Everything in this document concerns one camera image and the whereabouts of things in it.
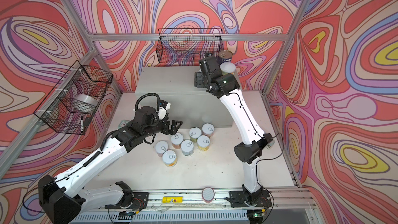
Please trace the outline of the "yellow peach can plastic lid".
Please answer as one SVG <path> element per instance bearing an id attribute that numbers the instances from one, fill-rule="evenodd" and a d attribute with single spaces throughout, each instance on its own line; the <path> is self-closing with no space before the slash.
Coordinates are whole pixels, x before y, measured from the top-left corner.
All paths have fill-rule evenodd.
<path id="1" fill-rule="evenodd" d="M 224 62 L 220 65 L 220 69 L 223 75 L 234 74 L 236 72 L 236 66 L 232 62 Z"/>

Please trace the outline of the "dark blue tomato can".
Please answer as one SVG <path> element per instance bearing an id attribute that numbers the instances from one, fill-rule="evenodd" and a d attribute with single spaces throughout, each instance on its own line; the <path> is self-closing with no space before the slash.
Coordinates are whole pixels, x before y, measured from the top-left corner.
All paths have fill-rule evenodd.
<path id="1" fill-rule="evenodd" d="M 218 52 L 217 55 L 217 63 L 219 65 L 225 63 L 225 62 L 231 62 L 233 57 L 233 53 L 229 50 L 221 50 Z"/>

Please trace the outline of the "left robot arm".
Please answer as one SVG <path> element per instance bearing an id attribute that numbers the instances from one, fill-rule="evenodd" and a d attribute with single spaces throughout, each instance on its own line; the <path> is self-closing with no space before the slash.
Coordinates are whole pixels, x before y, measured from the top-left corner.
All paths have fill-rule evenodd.
<path id="1" fill-rule="evenodd" d="M 167 115 L 161 118 L 153 107 L 136 109 L 134 119 L 107 134 L 99 149 L 55 177 L 43 177 L 38 183 L 39 205 L 53 224 L 68 224 L 80 213 L 106 205 L 129 208 L 134 196 L 126 183 L 118 181 L 94 190 L 85 185 L 147 137 L 174 135 L 181 126 L 182 121 L 169 120 Z"/>

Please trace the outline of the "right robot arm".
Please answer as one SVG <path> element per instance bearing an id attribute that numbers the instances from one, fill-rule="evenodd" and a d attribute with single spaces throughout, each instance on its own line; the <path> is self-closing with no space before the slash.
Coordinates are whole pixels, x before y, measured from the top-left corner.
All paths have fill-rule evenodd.
<path id="1" fill-rule="evenodd" d="M 234 147 L 237 158 L 243 163 L 243 192 L 251 197 L 259 197 L 263 191 L 258 178 L 256 162 L 262 156 L 262 150 L 270 146 L 274 139 L 265 133 L 250 112 L 237 78 L 223 74 L 217 58 L 210 53 L 199 60 L 200 71 L 195 73 L 194 86 L 205 88 L 208 93 L 219 99 L 232 116 L 242 142 Z"/>

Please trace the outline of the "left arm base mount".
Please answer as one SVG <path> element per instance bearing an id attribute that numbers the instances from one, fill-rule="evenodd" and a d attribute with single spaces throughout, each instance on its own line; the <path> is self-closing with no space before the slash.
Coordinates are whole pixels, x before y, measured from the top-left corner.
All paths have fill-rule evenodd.
<path id="1" fill-rule="evenodd" d="M 149 192 L 137 191 L 123 196 L 119 203 L 106 205 L 105 209 L 142 210 L 147 207 Z"/>

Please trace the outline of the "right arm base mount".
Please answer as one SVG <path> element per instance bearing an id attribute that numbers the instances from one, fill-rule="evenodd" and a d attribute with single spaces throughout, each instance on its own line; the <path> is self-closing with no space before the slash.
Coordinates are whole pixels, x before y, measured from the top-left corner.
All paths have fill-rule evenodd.
<path id="1" fill-rule="evenodd" d="M 230 191 L 227 201 L 231 207 L 264 207 L 268 209 L 272 206 L 272 198 L 268 191 L 258 190 L 255 193 L 248 191 Z"/>

